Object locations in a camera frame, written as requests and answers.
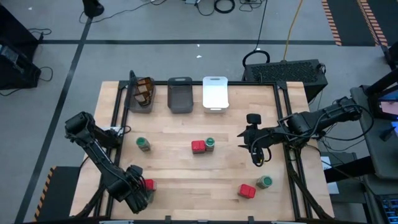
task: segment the red cube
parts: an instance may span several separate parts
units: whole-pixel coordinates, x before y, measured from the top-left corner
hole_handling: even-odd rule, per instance
[[[245,198],[254,198],[254,196],[256,195],[256,189],[247,184],[242,184],[239,186],[238,195]]]
[[[152,179],[146,179],[145,186],[147,187],[147,190],[156,190],[156,181]]]
[[[206,152],[206,144],[204,140],[200,141],[192,141],[192,153],[205,153]]]

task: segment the white bin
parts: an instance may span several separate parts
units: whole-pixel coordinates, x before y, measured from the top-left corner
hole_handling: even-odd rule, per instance
[[[228,79],[203,78],[203,107],[206,113],[224,113],[228,108]]]

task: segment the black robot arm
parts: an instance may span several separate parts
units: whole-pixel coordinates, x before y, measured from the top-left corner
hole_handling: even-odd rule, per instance
[[[325,128],[345,121],[356,121],[361,117],[362,109],[353,99],[347,97],[336,100],[335,104],[315,112],[294,113],[278,121],[278,126],[273,128],[258,129],[261,124],[259,114],[248,114],[246,119],[249,126],[238,135],[244,138],[245,145],[240,147],[249,150],[253,163],[262,166],[264,154],[262,148],[268,149],[278,143],[289,147],[302,148],[312,136],[323,136]]]
[[[93,116],[81,112],[65,123],[66,138],[76,142],[87,153],[103,175],[103,185],[110,196],[118,202],[125,200],[133,213],[139,213],[147,206],[147,192],[142,168],[130,166],[126,171],[112,163],[102,147],[115,148],[120,145],[120,137],[115,130],[103,131],[95,125]],[[87,216],[92,207],[85,208]]]

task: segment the wooden tabletop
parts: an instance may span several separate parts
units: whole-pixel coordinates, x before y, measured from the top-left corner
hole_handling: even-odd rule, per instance
[[[103,82],[95,111],[96,124],[111,123],[118,82]],[[193,86],[193,112],[172,114],[167,107],[167,86],[156,86],[151,114],[129,112],[127,125],[132,128],[124,137],[120,167],[131,164],[144,169],[146,179],[157,181],[154,201],[139,214],[133,214],[125,202],[115,201],[112,219],[163,220],[294,220],[286,165],[281,144],[271,147],[272,160],[256,167],[247,150],[238,147],[243,138],[248,113],[262,116],[260,128],[277,126],[274,92],[271,86],[228,86],[229,108],[224,114],[206,114],[202,106],[202,86]],[[293,112],[308,110],[302,83],[288,83]],[[284,115],[283,93],[280,91]],[[145,137],[151,152],[142,152],[136,139]],[[192,154],[191,141],[213,137],[214,152]],[[334,216],[319,152],[311,147],[302,151],[307,187],[317,202]],[[255,186],[262,175],[272,177],[268,189],[257,188],[256,197],[237,195],[238,186]],[[70,215],[77,214],[98,188],[100,172],[88,160],[81,169]],[[302,195],[297,188],[300,213],[305,217]],[[101,214],[108,194],[105,193]]]

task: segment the orange striped tape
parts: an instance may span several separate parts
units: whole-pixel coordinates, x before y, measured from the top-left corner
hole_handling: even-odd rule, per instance
[[[358,3],[358,6],[362,11],[362,15],[368,25],[368,28],[372,33],[376,46],[379,45],[379,42],[384,46],[388,46],[386,36],[384,36],[383,31],[381,30],[380,25],[376,20],[376,17],[374,17],[368,0],[356,0],[356,2]]]
[[[33,222],[37,222],[37,220],[39,219],[40,211],[41,211],[41,209],[43,207],[43,203],[44,203],[45,194],[47,193],[47,191],[49,189],[51,177],[52,177],[52,174],[54,173],[55,168],[57,168],[57,167],[51,167],[50,172],[47,175],[47,178],[46,178],[45,184],[44,184],[44,188],[42,191],[42,195],[40,196],[39,204],[37,204],[35,215],[33,217]]]
[[[328,19],[331,33],[333,34],[333,39],[335,40],[336,45],[341,46],[340,35],[338,34],[337,27],[336,27],[335,21],[333,20],[333,16],[331,15],[327,0],[322,0],[322,7],[323,7],[323,10],[325,10],[326,18]]]

